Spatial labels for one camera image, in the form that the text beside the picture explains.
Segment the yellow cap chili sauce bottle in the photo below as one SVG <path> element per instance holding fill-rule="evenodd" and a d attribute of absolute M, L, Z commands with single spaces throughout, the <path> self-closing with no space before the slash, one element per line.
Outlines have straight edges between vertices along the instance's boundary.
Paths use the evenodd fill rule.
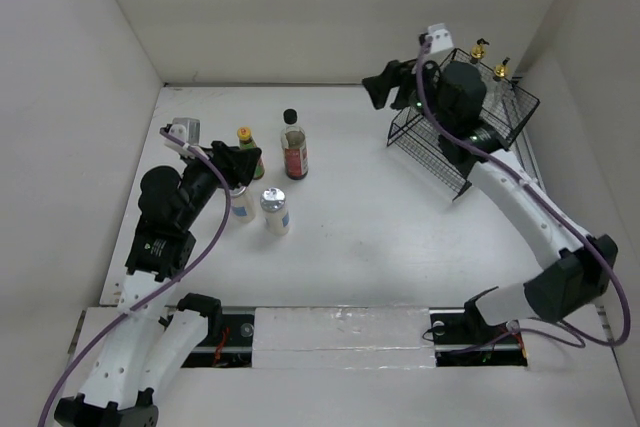
<path fill-rule="evenodd" d="M 249 127 L 240 127 L 237 130 L 237 137 L 238 137 L 239 147 L 241 149 L 247 150 L 247 149 L 257 148 L 257 144 L 253 138 L 252 131 Z M 265 174 L 264 163 L 262 158 L 259 158 L 253 178 L 255 180 L 259 180 L 264 176 L 264 174 Z"/>

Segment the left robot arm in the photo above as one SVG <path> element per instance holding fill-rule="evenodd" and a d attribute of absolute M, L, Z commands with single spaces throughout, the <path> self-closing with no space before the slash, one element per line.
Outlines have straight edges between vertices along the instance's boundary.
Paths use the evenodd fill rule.
<path fill-rule="evenodd" d="M 156 403 L 189 354 L 222 334 L 221 303 L 213 297 L 190 293 L 166 324 L 162 315 L 177 284 L 201 261 L 191 256 L 195 220 L 216 190 L 229 195 L 251 183 L 261 151 L 167 139 L 180 149 L 185 168 L 158 166 L 141 179 L 118 315 L 73 359 L 78 365 L 102 346 L 78 393 L 58 401 L 54 419 L 61 426 L 157 425 Z"/>

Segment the dark sauce glass cruet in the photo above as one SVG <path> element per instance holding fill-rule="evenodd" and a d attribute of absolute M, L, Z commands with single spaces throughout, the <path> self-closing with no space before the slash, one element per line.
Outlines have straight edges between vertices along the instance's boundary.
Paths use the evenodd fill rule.
<path fill-rule="evenodd" d="M 510 61 L 510 58 L 505 57 L 493 69 L 491 89 L 488 91 L 488 94 L 490 95 L 489 108 L 491 110 L 496 110 L 499 107 L 499 104 L 501 102 L 504 87 L 507 84 L 505 79 L 507 78 L 507 74 L 508 74 L 507 66 L 509 61 Z"/>

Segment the white jar silver lid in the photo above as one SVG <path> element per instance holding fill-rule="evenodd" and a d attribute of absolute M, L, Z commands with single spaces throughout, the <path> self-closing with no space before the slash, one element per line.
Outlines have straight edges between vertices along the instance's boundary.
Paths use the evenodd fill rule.
<path fill-rule="evenodd" d="M 248 186 L 239 186 L 231 191 L 231 212 L 241 223 L 250 223 L 255 219 L 254 200 Z"/>
<path fill-rule="evenodd" d="M 260 207 L 269 232 L 278 236 L 289 232 L 290 215 L 282 190 L 276 187 L 264 190 L 260 196 Z"/>

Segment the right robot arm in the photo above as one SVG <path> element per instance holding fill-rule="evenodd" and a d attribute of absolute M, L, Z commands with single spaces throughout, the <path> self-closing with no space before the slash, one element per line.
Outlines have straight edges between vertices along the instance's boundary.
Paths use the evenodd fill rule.
<path fill-rule="evenodd" d="M 459 61 L 439 67 L 422 58 L 389 62 L 362 85 L 376 109 L 397 92 L 393 108 L 414 108 L 436 129 L 449 164 L 480 189 L 525 240 L 539 274 L 468 300 L 462 328 L 483 341 L 500 324 L 537 318 L 564 324 L 566 317 L 601 297 L 624 290 L 613 272 L 618 247 L 567 217 L 526 173 L 504 138 L 482 117 L 488 91 L 478 69 Z"/>

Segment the glass cruet gold cap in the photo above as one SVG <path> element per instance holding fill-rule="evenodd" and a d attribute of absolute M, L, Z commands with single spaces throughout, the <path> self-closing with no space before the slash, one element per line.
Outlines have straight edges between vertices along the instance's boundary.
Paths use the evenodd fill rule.
<path fill-rule="evenodd" d="M 476 69 L 480 69 L 482 60 L 486 55 L 486 47 L 489 45 L 489 42 L 480 38 L 476 41 L 475 45 L 471 48 L 470 55 L 470 64 L 473 65 Z"/>

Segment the black cap red label bottle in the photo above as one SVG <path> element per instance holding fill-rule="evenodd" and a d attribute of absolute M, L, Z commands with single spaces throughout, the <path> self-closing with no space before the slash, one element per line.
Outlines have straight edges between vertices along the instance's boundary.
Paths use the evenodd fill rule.
<path fill-rule="evenodd" d="M 309 170 L 306 133 L 298 123 L 295 109 L 286 109 L 283 120 L 285 127 L 281 132 L 281 147 L 285 173 L 290 179 L 301 180 Z"/>

